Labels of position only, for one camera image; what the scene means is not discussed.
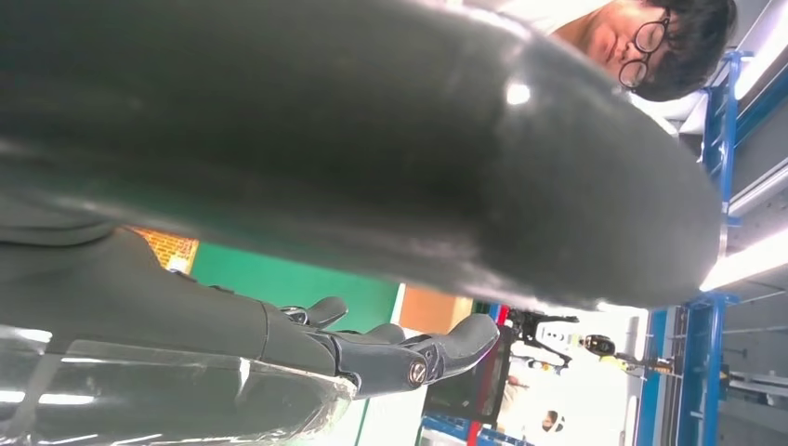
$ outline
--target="black hair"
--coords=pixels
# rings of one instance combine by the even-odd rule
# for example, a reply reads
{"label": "black hair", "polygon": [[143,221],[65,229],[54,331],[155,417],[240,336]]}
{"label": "black hair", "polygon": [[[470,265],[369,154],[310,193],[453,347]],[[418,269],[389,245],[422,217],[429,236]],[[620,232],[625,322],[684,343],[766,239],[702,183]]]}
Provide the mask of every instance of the black hair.
{"label": "black hair", "polygon": [[549,432],[550,429],[553,428],[553,425],[558,421],[558,412],[556,412],[556,411],[547,411],[547,418],[550,419],[550,426],[542,425],[542,429],[545,432]]}
{"label": "black hair", "polygon": [[734,0],[646,1],[670,9],[676,28],[667,35],[669,49],[654,75],[635,93],[647,100],[665,101],[703,87],[736,31]]}

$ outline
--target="fluorescent light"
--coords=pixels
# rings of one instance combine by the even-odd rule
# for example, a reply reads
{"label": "fluorescent light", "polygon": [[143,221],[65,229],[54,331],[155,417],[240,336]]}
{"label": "fluorescent light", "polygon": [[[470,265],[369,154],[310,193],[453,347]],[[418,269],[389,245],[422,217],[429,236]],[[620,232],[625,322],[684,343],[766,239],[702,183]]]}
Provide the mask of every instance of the fluorescent light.
{"label": "fluorescent light", "polygon": [[27,340],[41,342],[43,344],[46,344],[52,340],[52,334],[50,332],[45,332],[44,330],[30,330],[20,328],[17,330],[17,335],[24,337]]}
{"label": "fluorescent light", "polygon": [[[0,402],[23,402],[25,392],[19,390],[0,390]],[[94,397],[83,395],[67,395],[61,393],[45,393],[38,402],[42,404],[80,406],[89,404],[95,400]]]}
{"label": "fluorescent light", "polygon": [[83,435],[82,437],[74,437],[72,439],[58,439],[55,441],[39,441],[38,444],[66,444],[66,443],[73,443],[75,441],[80,441],[83,439],[94,439],[98,437],[99,434],[91,434],[91,435]]}
{"label": "fluorescent light", "polygon": [[739,82],[736,83],[736,99],[743,98],[753,88],[758,79],[777,59],[788,43],[788,3],[782,6],[771,33],[763,45],[755,51],[752,61],[744,68]]}
{"label": "fluorescent light", "polygon": [[64,393],[45,393],[38,402],[58,406],[82,406],[90,404],[96,398],[86,395],[67,395]]}
{"label": "fluorescent light", "polygon": [[103,364],[105,360],[97,360],[94,358],[63,358],[60,362],[69,364]]}
{"label": "fluorescent light", "polygon": [[24,392],[0,390],[0,402],[23,402]]}
{"label": "fluorescent light", "polygon": [[788,230],[783,230],[740,253],[720,259],[701,285],[701,291],[714,290],[786,263],[788,263]]}
{"label": "fluorescent light", "polygon": [[153,435],[146,435],[145,437],[137,437],[135,439],[123,439],[123,440],[114,442],[112,444],[112,446],[117,446],[119,444],[136,443],[137,441],[144,441],[146,439],[158,439],[161,436],[162,436],[162,434],[153,434]]}

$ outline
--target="person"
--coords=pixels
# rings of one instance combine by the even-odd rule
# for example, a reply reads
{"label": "person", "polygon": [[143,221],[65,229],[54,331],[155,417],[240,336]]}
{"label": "person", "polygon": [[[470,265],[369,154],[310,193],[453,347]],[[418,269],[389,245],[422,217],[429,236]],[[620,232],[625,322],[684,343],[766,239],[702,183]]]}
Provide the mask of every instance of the person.
{"label": "person", "polygon": [[549,405],[554,402],[549,397],[526,385],[522,376],[510,374],[506,379],[496,430],[509,437],[528,438],[538,434],[532,429],[535,423],[540,423],[543,435],[560,432],[565,419]]}
{"label": "person", "polygon": [[737,20],[734,0],[510,0],[497,12],[573,46],[653,101],[703,87]]}

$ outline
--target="blue shelf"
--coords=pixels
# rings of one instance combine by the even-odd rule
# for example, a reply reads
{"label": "blue shelf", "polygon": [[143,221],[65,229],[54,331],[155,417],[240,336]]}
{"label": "blue shelf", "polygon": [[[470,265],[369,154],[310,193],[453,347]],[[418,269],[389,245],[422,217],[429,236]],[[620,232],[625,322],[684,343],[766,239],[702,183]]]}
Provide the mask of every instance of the blue shelf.
{"label": "blue shelf", "polygon": [[[733,159],[741,142],[737,139],[739,103],[734,88],[743,56],[739,51],[729,52],[710,83],[712,86],[706,88],[708,103],[701,162],[720,191],[720,254],[727,249],[729,226],[739,224],[730,218],[729,208]],[[677,446],[716,445],[725,310],[737,301],[734,296],[707,293],[680,308],[652,312],[649,333],[658,351],[650,354],[674,355],[683,363],[679,376],[649,376],[638,413],[638,446],[651,445],[657,438],[663,444]],[[674,330],[666,333],[667,315],[674,312],[677,315]],[[672,340],[671,351],[664,351],[666,339]],[[677,387],[677,397],[665,395],[661,399],[663,387]],[[657,432],[655,419],[660,415],[662,426]]]}

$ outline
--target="wall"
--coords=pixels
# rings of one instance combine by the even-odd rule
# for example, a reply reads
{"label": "wall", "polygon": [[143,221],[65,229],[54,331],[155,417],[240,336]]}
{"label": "wall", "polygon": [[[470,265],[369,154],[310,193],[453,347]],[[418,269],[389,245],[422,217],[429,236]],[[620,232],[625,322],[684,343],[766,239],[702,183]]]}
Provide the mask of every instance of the wall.
{"label": "wall", "polygon": [[449,333],[473,309],[473,299],[408,285],[399,324],[421,333]]}
{"label": "wall", "polygon": [[368,331],[389,322],[399,285],[278,258],[201,243],[191,275],[283,307],[308,307],[328,295],[345,299],[350,313],[336,330]]}

